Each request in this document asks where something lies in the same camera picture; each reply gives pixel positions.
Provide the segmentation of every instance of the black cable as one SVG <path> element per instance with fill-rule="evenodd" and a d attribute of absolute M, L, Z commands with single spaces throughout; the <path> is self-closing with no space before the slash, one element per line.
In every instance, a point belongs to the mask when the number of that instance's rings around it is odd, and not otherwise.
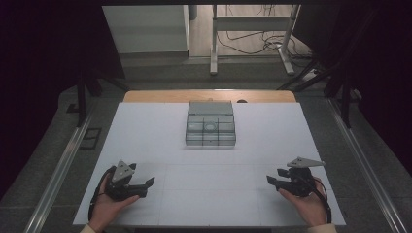
<path fill-rule="evenodd" d="M 290 53 L 289 53 L 289 51 L 288 51 L 288 55 L 289 55 L 289 57 L 291 58 L 291 64 L 293 64 L 294 66 L 296 66 L 296 67 L 306 67 L 307 65 L 305 64 L 305 65 L 299 65 L 299 64 L 297 64 L 295 61 L 296 60 L 306 60 L 306 59 L 313 59 L 312 57 L 295 57 L 295 56 L 292 56 Z"/>
<path fill-rule="evenodd" d="M 230 14 L 233 16 L 233 12 L 231 11 L 230 5 L 227 5 L 227 7 L 229 8 Z"/>
<path fill-rule="evenodd" d="M 289 51 L 289 48 L 287 48 L 287 51 L 288 51 L 288 53 L 289 53 L 290 56 L 299 57 L 299 58 L 310 58 L 310 59 L 312 59 L 312 55 L 304 55 L 304 54 L 298 53 L 298 52 L 296 51 L 296 41 L 295 41 L 293 38 L 290 38 L 290 41 L 293 42 L 292 48 L 293 48 L 293 51 L 294 51 L 294 54 L 293 54 L 293 53 L 291 53 L 291 52 Z"/>
<path fill-rule="evenodd" d="M 325 188 L 324 184 L 323 184 L 322 182 L 320 182 L 320 181 L 316 180 L 316 179 L 314 179 L 314 180 L 315 180 L 315 182 L 320 183 L 320 184 L 321 184 L 321 186 L 324 188 L 324 192 L 325 192 L 325 199 L 327 200 L 327 191 L 326 191 L 326 188 Z"/>
<path fill-rule="evenodd" d="M 263 5 L 260 5 L 260 11 L 258 11 L 257 16 L 261 13 L 261 10 L 263 9 L 264 9 Z"/>
<path fill-rule="evenodd" d="M 261 32 L 255 32 L 255 33 L 247 34 L 247 35 L 240 36 L 240 37 L 230 38 L 229 34 L 228 34 L 228 31 L 226 31 L 227 39 L 229 39 L 231 41 L 242 39 L 242 38 L 249 37 L 249 36 L 254 36 L 254 35 L 257 35 L 257 34 L 260 34 L 260 33 L 263 33 L 263 32 L 262 31 Z"/>
<path fill-rule="evenodd" d="M 114 173 L 116 171 L 116 167 L 112 166 L 111 168 L 109 168 L 102 176 L 102 178 L 100 178 L 100 182 L 99 185 L 96 187 L 96 189 L 94 189 L 94 194 L 93 197 L 90 200 L 90 206 L 88 207 L 88 220 L 91 220 L 91 217 L 93 215 L 93 210 L 94 210 L 94 205 L 96 204 L 97 201 L 97 197 L 100 196 L 101 194 L 104 193 L 99 193 L 100 192 L 100 186 L 103 183 L 104 179 L 106 178 L 107 174 L 109 173 Z"/>
<path fill-rule="evenodd" d="M 282 45 L 282 42 L 280 42 L 280 41 L 275 41 L 275 42 L 271 42 L 271 41 L 269 41 L 269 40 L 271 40 L 271 39 L 277 39 L 277 38 L 279 38 L 279 37 L 284 37 L 283 35 L 273 35 L 273 36 L 270 36 L 270 37 L 268 37 L 268 38 L 266 38 L 266 39 L 263 39 L 263 36 L 261 37 L 261 39 L 263 40 L 263 42 L 264 42 L 264 46 L 266 46 L 266 47 L 270 47 L 271 45 L 275 45 L 275 48 L 272 48 L 272 50 L 275 50 L 275 49 L 277 49 L 278 47 L 277 46 L 281 46 Z"/>
<path fill-rule="evenodd" d="M 327 202 L 327 199 L 322 195 L 322 193 L 314 186 L 309 184 L 306 180 L 301 178 L 300 176 L 293 174 L 295 177 L 303 181 L 306 185 L 308 185 L 312 191 L 318 196 L 318 198 L 321 200 L 322 204 L 324 205 L 325 211 L 326 211 L 326 223 L 331 224 L 332 223 L 332 212 L 329 203 Z"/>
<path fill-rule="evenodd" d="M 228 45 L 224 44 L 224 43 L 221 41 L 221 38 L 219 37 L 219 33 L 218 33 L 218 41 L 219 41 L 219 43 L 221 43 L 221 45 L 223 45 L 223 46 L 225 46 L 225 47 L 228 47 L 228 48 L 231 48 L 231 49 L 233 49 L 233 50 L 237 50 L 237 51 L 240 51 L 240 52 L 246 53 L 246 54 L 257 54 L 257 53 L 260 53 L 260 52 L 262 52 L 262 51 L 265 50 L 265 48 L 263 48 L 262 50 L 259 50 L 259 51 L 247 52 L 247 51 L 239 50 L 239 49 L 237 49 L 237 48 L 235 48 L 235 47 L 232 47 L 232 46 L 228 46 Z"/>
<path fill-rule="evenodd" d="M 266 5 L 262 5 L 262 6 L 264 8 L 264 13 L 263 13 L 264 16 L 266 16 L 266 14 L 265 14 L 266 10 L 269 10 L 268 16 L 270 16 L 270 13 L 272 12 L 272 9 L 274 9 L 276 7 L 276 5 L 273 5 L 273 4 L 270 4 L 270 7 L 266 7 Z"/>

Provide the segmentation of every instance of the black curtain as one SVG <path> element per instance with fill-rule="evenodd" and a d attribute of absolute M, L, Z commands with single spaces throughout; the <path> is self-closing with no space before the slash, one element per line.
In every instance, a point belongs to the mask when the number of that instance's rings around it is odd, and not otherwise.
<path fill-rule="evenodd" d="M 351 69 L 360 110 L 412 174 L 412 8 L 385 1 L 365 33 Z"/>
<path fill-rule="evenodd" d="M 50 125 L 59 94 L 81 72 L 124 73 L 100 6 L 3 2 L 0 12 L 3 196 Z"/>

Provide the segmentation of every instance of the sleeve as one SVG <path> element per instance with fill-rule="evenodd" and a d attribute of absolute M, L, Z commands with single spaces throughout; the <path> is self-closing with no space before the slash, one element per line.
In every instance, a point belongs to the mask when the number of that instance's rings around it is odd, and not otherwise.
<path fill-rule="evenodd" d="M 325 224 L 320 226 L 310 227 L 308 233 L 336 233 L 335 225 Z"/>
<path fill-rule="evenodd" d="M 86 224 L 85 228 L 83 228 L 83 230 L 80 233 L 95 233 L 93 229 L 91 229 L 91 227 Z"/>

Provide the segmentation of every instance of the wall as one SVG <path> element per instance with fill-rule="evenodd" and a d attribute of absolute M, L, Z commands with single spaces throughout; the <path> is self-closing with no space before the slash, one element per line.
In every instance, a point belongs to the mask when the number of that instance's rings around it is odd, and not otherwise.
<path fill-rule="evenodd" d="M 103 7 L 118 53 L 188 51 L 188 6 Z"/>

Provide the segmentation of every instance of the gray floor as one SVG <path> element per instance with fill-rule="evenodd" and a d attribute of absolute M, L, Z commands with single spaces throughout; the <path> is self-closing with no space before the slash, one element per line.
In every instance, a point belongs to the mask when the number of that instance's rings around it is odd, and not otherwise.
<path fill-rule="evenodd" d="M 217 76 L 208 73 L 207 59 L 151 58 L 151 62 L 134 63 L 141 58 L 123 59 L 126 80 L 120 82 L 132 89 L 276 89 L 289 79 L 279 58 L 228 58 L 220 63 Z M 118 103 L 124 91 L 105 82 L 101 97 L 88 129 L 100 130 L 96 142 L 83 140 L 64 183 L 53 202 L 41 232 L 79 232 L 73 218 L 83 198 L 95 162 L 104 145 Z M 392 232 L 354 158 L 342 132 L 337 127 L 330 107 L 323 97 L 325 83 L 318 83 L 296 93 L 347 226 L 339 232 Z M 77 101 L 76 88 L 60 95 L 59 108 L 43 140 L 14 185 L 0 202 L 0 232 L 22 232 L 42 196 L 52 172 L 66 148 L 77 124 L 77 114 L 66 113 Z M 362 149 L 390 195 L 405 226 L 412 229 L 412 179 L 362 117 L 357 105 L 351 106 L 351 122 Z M 170 229 L 139 229 L 138 232 L 163 232 Z M 224 232 L 238 232 L 226 229 Z M 274 229 L 274 232 L 302 232 L 303 228 Z M 108 232 L 132 232 L 114 227 Z"/>

